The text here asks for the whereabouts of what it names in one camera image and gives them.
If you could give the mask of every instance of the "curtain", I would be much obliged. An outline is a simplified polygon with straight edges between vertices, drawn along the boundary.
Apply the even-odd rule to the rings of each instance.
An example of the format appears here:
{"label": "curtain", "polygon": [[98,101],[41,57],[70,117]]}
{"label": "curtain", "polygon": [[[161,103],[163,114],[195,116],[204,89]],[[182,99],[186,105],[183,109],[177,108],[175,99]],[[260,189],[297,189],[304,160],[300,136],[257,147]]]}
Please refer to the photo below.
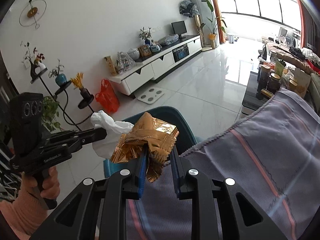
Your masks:
{"label": "curtain", "polygon": [[305,44],[305,16],[304,16],[304,11],[303,11],[303,8],[302,8],[302,3],[300,0],[297,0],[297,3],[299,5],[299,8],[300,8],[300,16],[301,16],[301,48],[304,48],[306,46]]}
{"label": "curtain", "polygon": [[[213,0],[213,6],[214,6],[214,11],[216,13],[216,17],[221,17],[221,11],[218,5],[218,0]],[[217,19],[218,27],[222,27],[222,21],[221,18]],[[218,28],[219,30],[219,40],[220,43],[225,43],[226,42],[226,37],[224,35],[224,32],[222,31],[221,28]]]}

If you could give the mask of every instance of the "white tissue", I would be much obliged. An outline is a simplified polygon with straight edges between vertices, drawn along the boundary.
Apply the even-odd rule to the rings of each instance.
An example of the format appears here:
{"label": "white tissue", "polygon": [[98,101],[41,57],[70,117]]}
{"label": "white tissue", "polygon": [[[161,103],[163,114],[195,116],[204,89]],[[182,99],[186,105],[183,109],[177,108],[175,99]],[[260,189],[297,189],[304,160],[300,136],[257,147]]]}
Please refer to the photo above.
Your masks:
{"label": "white tissue", "polygon": [[92,143],[92,148],[96,154],[105,159],[111,158],[121,134],[129,133],[133,127],[133,124],[129,122],[114,121],[111,116],[102,110],[92,114],[91,123],[95,128],[103,127],[107,131],[105,139]]}

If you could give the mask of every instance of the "gold foil wrapper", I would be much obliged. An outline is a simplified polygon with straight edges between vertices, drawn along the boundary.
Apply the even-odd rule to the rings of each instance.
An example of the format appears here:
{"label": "gold foil wrapper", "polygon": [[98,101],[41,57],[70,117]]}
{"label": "gold foil wrapper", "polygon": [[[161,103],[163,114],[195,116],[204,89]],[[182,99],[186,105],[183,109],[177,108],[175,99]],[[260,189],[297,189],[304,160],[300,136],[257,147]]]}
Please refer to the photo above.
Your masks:
{"label": "gold foil wrapper", "polygon": [[153,118],[145,112],[136,122],[131,132],[122,134],[119,143],[113,152],[113,163],[125,163],[138,158],[144,144],[149,148],[149,167],[147,179],[154,182],[161,175],[179,131],[175,125]]}

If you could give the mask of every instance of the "pink stripe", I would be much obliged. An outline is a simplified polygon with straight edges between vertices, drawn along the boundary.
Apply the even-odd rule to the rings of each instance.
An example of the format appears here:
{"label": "pink stripe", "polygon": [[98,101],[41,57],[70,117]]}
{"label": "pink stripe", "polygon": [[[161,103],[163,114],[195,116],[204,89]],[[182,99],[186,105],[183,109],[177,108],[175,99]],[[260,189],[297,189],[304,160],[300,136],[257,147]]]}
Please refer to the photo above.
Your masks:
{"label": "pink stripe", "polygon": [[295,115],[295,113],[292,111],[292,109],[291,109],[289,106],[287,106],[287,105],[286,105],[285,103],[283,103],[283,102],[280,102],[280,101],[277,101],[277,100],[274,100],[274,101],[276,101],[277,103],[280,103],[280,104],[284,105],[284,106],[293,114],[293,116],[303,125],[303,127],[306,129],[307,133],[308,133],[309,135],[311,135],[312,137],[316,138],[316,141],[318,142],[318,144],[320,144],[320,140],[319,140],[314,134],[312,134],[312,133],[310,132],[309,128],[306,126],[306,124],[303,122],[303,120],[301,120],[299,117],[297,117],[297,116]]}
{"label": "pink stripe", "polygon": [[[273,185],[272,181],[269,179],[267,173],[265,172],[265,170],[263,169],[263,167],[261,166],[259,160],[255,157],[254,153],[252,152],[252,150],[250,149],[249,145],[246,143],[246,141],[244,140],[243,136],[238,133],[236,130],[230,130],[230,132],[236,136],[236,138],[239,140],[239,142],[241,143],[241,145],[243,146],[243,148],[246,150],[246,152],[248,153],[248,155],[250,156],[250,158],[253,160],[254,164],[257,166],[258,170],[260,171],[261,175],[263,176],[263,178],[265,179],[265,181],[267,182],[267,184],[269,185],[272,193],[276,196],[279,197],[278,191],[276,190],[276,187]],[[295,236],[295,221],[291,215],[289,206],[287,204],[287,202],[285,201],[285,199],[282,200],[282,203],[284,205],[284,208],[288,214],[289,217],[289,221],[291,223],[291,236],[293,240],[296,240],[296,236]]]}
{"label": "pink stripe", "polygon": [[137,232],[139,233],[139,235],[140,235],[142,240],[148,240],[147,237],[144,235],[143,230],[141,228],[141,225],[140,225],[140,222],[139,222],[139,218],[138,218],[136,209],[134,207],[133,200],[132,199],[128,199],[128,203],[129,203],[131,215],[132,215],[132,218],[133,218],[134,226],[135,226]]}

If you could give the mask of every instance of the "pink sleeve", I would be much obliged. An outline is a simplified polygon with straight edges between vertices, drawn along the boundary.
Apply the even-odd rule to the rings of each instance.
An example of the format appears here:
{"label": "pink sleeve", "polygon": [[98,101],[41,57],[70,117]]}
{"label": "pink sleeve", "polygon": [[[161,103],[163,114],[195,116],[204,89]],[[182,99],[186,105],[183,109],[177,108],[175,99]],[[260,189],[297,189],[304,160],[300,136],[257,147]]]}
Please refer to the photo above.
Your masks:
{"label": "pink sleeve", "polygon": [[47,211],[24,189],[23,184],[17,199],[13,203],[0,202],[0,210],[21,240],[29,239],[47,217]]}

